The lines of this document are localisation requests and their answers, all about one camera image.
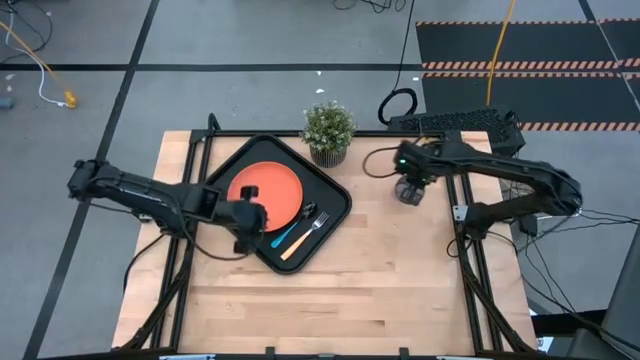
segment wooden table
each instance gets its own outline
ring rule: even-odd
[[[180,182],[188,138],[189,132],[165,133],[155,179]],[[464,133],[463,139],[490,151],[485,133]],[[214,138],[209,171],[246,140]],[[299,139],[282,140],[309,158],[308,147]],[[229,263],[196,252],[179,350],[264,353],[265,347],[275,346],[280,354],[391,355],[408,347],[416,355],[473,354],[458,261],[445,252],[454,232],[444,179],[429,185],[420,206],[413,207],[393,197],[397,177],[379,180],[362,172],[367,153],[399,142],[399,138],[355,138],[345,162],[326,170],[351,193],[353,209],[300,273],[277,275],[255,256]],[[369,170],[392,171],[392,156],[393,151],[374,155]],[[497,179],[470,177],[476,201],[502,200]],[[506,225],[491,230],[511,237]],[[142,225],[136,251],[157,233],[154,225]],[[197,241],[214,254],[231,255],[233,238],[222,228],[201,224]],[[167,248],[168,241],[157,245],[131,271],[114,346],[126,342],[155,306]],[[513,248],[491,235],[484,248],[496,304],[523,339],[535,346]],[[491,348],[486,314],[481,305],[478,309],[483,341]],[[168,343],[173,311],[168,310],[163,344]]]

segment spoon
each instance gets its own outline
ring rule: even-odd
[[[277,248],[280,245],[280,243],[282,242],[282,240],[284,240],[284,238],[286,238],[287,235],[289,235],[291,230],[293,230],[293,228],[296,227],[296,225],[298,225],[301,220],[308,219],[309,217],[311,217],[311,215],[313,215],[316,212],[316,205],[317,204],[315,202],[313,202],[313,201],[308,203],[308,204],[306,204],[302,208],[302,216],[298,219],[298,221],[293,223],[293,225],[291,225],[287,229],[287,231],[283,232],[282,235],[278,236],[277,239],[273,240],[271,242],[271,247],[274,248],[274,249]]]

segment black tray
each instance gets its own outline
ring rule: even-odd
[[[249,139],[216,172],[209,176],[206,183],[217,188],[226,196],[227,189],[233,178],[242,169],[261,161],[275,161],[293,170],[302,183],[304,192],[303,205],[310,201],[318,204],[316,214],[310,219],[300,221],[280,246],[273,249],[271,248],[271,242],[298,219],[299,213],[289,224],[281,229],[266,233],[256,252],[256,255],[278,274],[293,274],[302,269],[349,214],[351,211],[351,196],[347,190],[324,172],[271,135],[257,135]],[[329,219],[319,230],[312,232],[289,259],[283,261],[280,255],[311,228],[311,224],[322,211],[326,211],[329,214]]]

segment floor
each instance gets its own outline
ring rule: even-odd
[[[303,125],[303,109],[337,99],[356,114],[361,129],[383,128],[376,110],[396,73],[382,65],[399,60],[408,8],[375,14],[365,4],[338,11],[331,0],[160,0],[141,64],[369,65],[344,66],[344,71],[317,65],[301,66],[299,71],[268,66],[203,72],[148,69],[135,73],[121,113],[117,106],[113,112],[151,2],[36,2],[49,12],[55,29],[41,57],[54,64],[96,64],[95,69],[102,70],[60,73],[78,96],[75,110],[38,98],[39,72],[0,67],[0,96],[16,100],[12,110],[0,110],[0,203],[11,204],[11,211],[0,217],[0,288],[6,289],[0,294],[4,358],[79,354],[110,347],[122,275],[139,225],[133,218],[92,208],[72,252],[74,242],[67,239],[73,240],[73,231],[79,228],[71,227],[72,221],[76,217],[76,223],[81,223],[82,214],[76,214],[77,204],[67,199],[65,189],[73,162],[95,156],[110,117],[113,120],[119,114],[107,158],[146,176],[152,174],[162,133],[201,128],[211,111],[225,129],[295,129]],[[501,20],[508,3],[417,0],[414,20]],[[597,18],[640,17],[637,0],[588,3]],[[38,29],[46,29],[41,13],[28,4],[20,6],[21,15]],[[513,17],[584,19],[577,0],[521,0]],[[0,20],[6,22],[8,16],[0,13]],[[17,24],[16,31],[25,34],[26,41],[36,41],[23,25]],[[0,58],[10,54],[0,46]],[[420,62],[415,31],[410,32],[405,61]],[[417,76],[418,72],[402,73],[401,87],[416,89],[422,98],[420,83],[414,80]],[[51,81],[44,92],[61,96]],[[407,106],[398,100],[388,114],[404,112]],[[636,132],[527,132],[527,146],[520,155],[550,161],[579,179],[585,208],[638,217],[640,194],[633,190],[640,171],[638,136]],[[543,221],[541,226],[554,221]],[[607,306],[634,231],[631,225],[598,227],[540,241],[551,273],[576,308]],[[52,282],[61,253],[73,254],[71,264],[63,282],[61,278]],[[529,255],[539,266],[537,253]],[[521,267],[536,287],[544,288],[524,256]],[[58,293],[59,298],[52,296]],[[558,311],[535,293],[528,294],[535,306]],[[41,316],[35,326],[43,302],[52,309],[48,327],[47,316]]]

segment red plate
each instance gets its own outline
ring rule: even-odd
[[[267,232],[287,225],[302,206],[300,179],[280,163],[264,161],[240,171],[231,181],[227,199],[240,200],[240,189],[243,186],[258,187],[258,197],[252,201],[267,210]]]

